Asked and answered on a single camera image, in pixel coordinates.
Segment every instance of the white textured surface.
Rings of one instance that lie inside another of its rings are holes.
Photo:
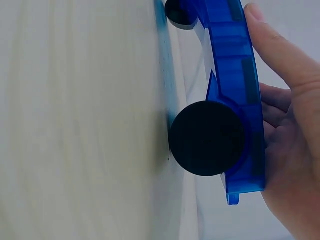
[[[266,20],[284,37],[320,60],[318,0],[242,0],[258,3]],[[177,30],[188,104],[204,100],[207,90],[201,44],[193,31]],[[256,55],[259,80],[287,88]],[[270,213],[260,193],[243,194],[238,206],[227,206],[221,179],[196,177],[199,235],[202,240],[291,240],[288,231]]]
[[[0,33],[0,239],[195,239],[154,2],[1,1]]]

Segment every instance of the blue plastic handle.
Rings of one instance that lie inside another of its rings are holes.
[[[188,28],[201,24],[209,32],[197,32],[210,69],[206,101],[231,108],[241,119],[245,146],[241,158],[221,175],[229,205],[239,203],[240,194],[265,189],[265,137],[259,80],[246,18],[240,0],[178,0],[187,13]]]

